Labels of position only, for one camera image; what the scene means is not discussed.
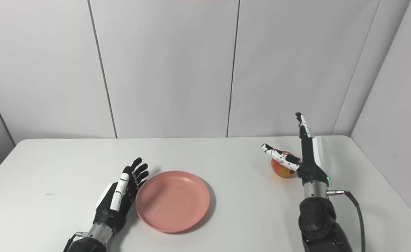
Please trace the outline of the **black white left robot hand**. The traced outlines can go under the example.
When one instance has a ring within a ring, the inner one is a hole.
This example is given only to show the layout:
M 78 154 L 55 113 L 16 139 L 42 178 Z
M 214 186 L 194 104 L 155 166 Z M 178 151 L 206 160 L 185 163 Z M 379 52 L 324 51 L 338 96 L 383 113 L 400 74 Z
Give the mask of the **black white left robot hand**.
M 143 163 L 141 157 L 135 159 L 130 166 L 126 166 L 119 180 L 106 189 L 96 208 L 93 224 L 105 224 L 113 233 L 121 231 L 137 193 L 148 179 L 148 175 L 148 164 Z

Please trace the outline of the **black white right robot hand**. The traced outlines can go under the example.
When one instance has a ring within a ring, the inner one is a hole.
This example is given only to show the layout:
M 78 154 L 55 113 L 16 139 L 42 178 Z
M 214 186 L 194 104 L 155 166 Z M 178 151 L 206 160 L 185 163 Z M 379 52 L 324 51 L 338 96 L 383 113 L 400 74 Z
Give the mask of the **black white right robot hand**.
M 322 153 L 319 151 L 318 138 L 312 134 L 302 113 L 295 113 L 295 116 L 299 122 L 301 158 L 289 154 L 285 150 L 275 149 L 268 144 L 261 145 L 261 149 L 280 165 L 296 172 L 298 177 L 302 179 L 303 185 L 311 181 L 319 181 L 328 187 L 330 178 L 323 169 L 324 158 L 321 157 Z

